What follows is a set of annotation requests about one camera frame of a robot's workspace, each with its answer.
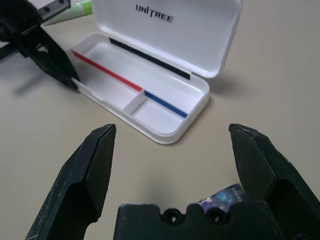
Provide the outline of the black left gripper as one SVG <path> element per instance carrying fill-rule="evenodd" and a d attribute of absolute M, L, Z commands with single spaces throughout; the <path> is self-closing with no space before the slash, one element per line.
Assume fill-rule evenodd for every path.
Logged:
<path fill-rule="evenodd" d="M 30 57 L 46 74 L 77 89 L 79 76 L 66 52 L 42 29 L 42 24 L 71 7 L 69 0 L 52 0 L 37 8 L 29 0 L 0 2 L 0 59 L 16 52 Z"/>

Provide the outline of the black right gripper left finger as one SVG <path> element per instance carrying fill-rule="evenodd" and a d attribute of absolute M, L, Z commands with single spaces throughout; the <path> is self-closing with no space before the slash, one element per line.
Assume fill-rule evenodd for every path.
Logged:
<path fill-rule="evenodd" d="M 82 240 L 102 215 L 113 162 L 116 125 L 93 130 L 61 167 L 27 240 Z"/>

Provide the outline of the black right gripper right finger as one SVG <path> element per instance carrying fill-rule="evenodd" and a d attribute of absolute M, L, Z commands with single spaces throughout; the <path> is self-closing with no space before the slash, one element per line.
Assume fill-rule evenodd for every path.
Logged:
<path fill-rule="evenodd" d="M 256 129 L 232 123 L 228 130 L 249 199 L 267 203 L 286 240 L 318 240 L 320 202 L 293 164 Z"/>

